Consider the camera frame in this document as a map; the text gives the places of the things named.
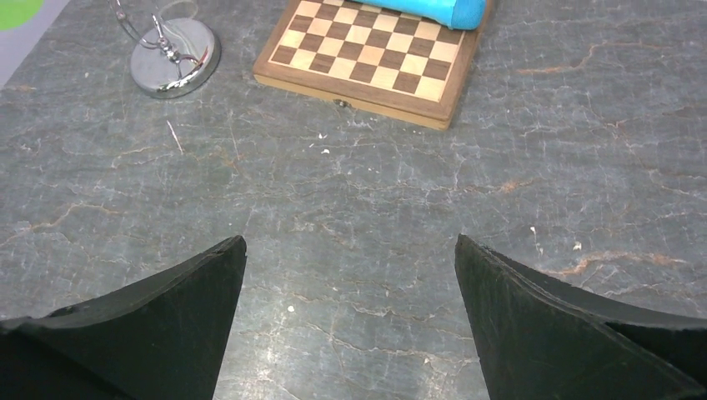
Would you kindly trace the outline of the chrome wine glass rack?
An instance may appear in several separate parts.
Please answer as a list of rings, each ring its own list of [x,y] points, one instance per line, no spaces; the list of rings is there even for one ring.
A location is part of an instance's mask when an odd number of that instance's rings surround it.
[[[205,83],[221,58],[216,32],[198,19],[197,1],[120,1],[108,5],[135,42],[129,72],[152,98],[178,98]]]

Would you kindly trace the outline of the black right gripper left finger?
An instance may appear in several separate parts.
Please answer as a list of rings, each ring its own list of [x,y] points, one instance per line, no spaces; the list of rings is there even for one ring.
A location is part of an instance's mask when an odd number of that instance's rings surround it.
[[[231,237],[101,297],[3,320],[2,398],[212,398],[246,251]]]

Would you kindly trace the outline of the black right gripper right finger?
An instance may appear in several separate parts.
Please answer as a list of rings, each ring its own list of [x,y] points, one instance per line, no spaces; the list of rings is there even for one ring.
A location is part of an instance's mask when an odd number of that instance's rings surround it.
[[[460,235],[454,267],[492,399],[703,399],[706,321],[615,301]]]

